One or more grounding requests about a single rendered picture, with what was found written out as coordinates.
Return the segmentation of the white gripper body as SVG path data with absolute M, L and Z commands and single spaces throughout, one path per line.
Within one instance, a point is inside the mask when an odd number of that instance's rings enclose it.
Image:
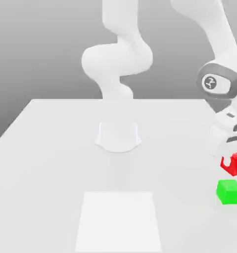
M 208 136 L 208 152 L 213 156 L 237 153 L 237 132 L 213 126 Z

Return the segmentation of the small green cube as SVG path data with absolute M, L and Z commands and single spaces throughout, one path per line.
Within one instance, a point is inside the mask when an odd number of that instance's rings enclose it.
M 237 181 L 219 180 L 216 194 L 223 205 L 237 205 Z

